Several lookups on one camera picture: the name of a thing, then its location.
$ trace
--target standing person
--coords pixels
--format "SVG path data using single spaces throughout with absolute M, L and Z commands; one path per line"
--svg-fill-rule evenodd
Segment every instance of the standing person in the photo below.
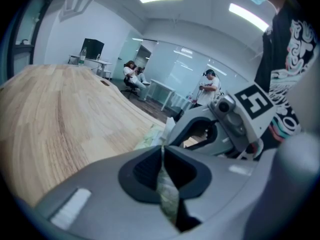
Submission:
M 252 0 L 271 3 L 276 15 L 262 36 L 263 55 L 255 82 L 277 107 L 267 130 L 248 148 L 245 157 L 253 159 L 267 149 L 277 148 L 286 138 L 301 131 L 300 123 L 286 94 L 313 65 L 319 55 L 316 32 L 302 10 L 289 0 Z
M 210 82 L 199 86 L 199 90 L 202 92 L 196 101 L 195 107 L 211 103 L 220 94 L 220 80 L 216 77 L 216 73 L 212 69 L 208 69 L 205 72 L 205 76 Z
M 124 76 L 128 79 L 128 81 L 132 84 L 134 84 L 137 88 L 140 90 L 140 101 L 146 101 L 146 94 L 147 94 L 147 88 L 146 86 L 149 86 L 150 83 L 147 82 L 146 77 L 143 73 L 140 73 L 138 76 L 136 72 L 138 71 L 138 67 L 133 69 L 135 66 L 135 63 L 130 60 L 126 64 L 124 64 L 123 73 Z

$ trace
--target black t-shirt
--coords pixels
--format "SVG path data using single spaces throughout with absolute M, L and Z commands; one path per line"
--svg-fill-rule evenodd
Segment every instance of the black t-shirt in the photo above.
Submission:
M 318 38 L 304 15 L 286 1 L 262 36 L 263 56 L 255 82 L 269 94 L 277 111 L 261 139 L 255 143 L 255 159 L 300 131 L 300 124 L 286 94 L 318 56 Z

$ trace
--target camera lens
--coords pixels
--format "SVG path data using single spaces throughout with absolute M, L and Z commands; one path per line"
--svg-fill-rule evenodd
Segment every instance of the camera lens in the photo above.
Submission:
M 229 110 L 229 105 L 228 105 L 228 103 L 226 103 L 226 102 L 221 102 L 221 103 L 219 104 L 219 109 L 220 109 L 220 111 L 223 112 L 223 113 L 228 112 L 228 110 Z

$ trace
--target white t-shirt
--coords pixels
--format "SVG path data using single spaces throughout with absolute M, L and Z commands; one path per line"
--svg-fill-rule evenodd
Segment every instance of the white t-shirt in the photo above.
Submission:
M 212 102 L 216 96 L 220 93 L 219 87 L 220 87 L 220 80 L 218 77 L 215 77 L 213 80 L 209 81 L 209 83 L 206 83 L 204 86 L 215 86 L 215 91 L 210 90 L 203 90 L 201 94 L 199 95 L 199 98 L 196 103 L 199 105 L 207 105 L 210 102 Z
M 130 67 L 125 66 L 123 69 L 123 73 L 125 76 L 127 76 L 127 74 L 129 74 L 130 72 L 132 72 L 133 70 Z M 129 77 L 129 82 L 135 84 L 136 81 L 138 80 L 136 72 L 134 72 L 132 75 L 130 75 Z

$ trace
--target black monitor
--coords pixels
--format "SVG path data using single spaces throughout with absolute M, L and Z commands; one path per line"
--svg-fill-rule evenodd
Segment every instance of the black monitor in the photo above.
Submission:
M 104 48 L 104 43 L 95 39 L 84 39 L 81 51 L 86 47 L 86 58 L 96 60 L 98 54 L 101 55 L 102 49 Z

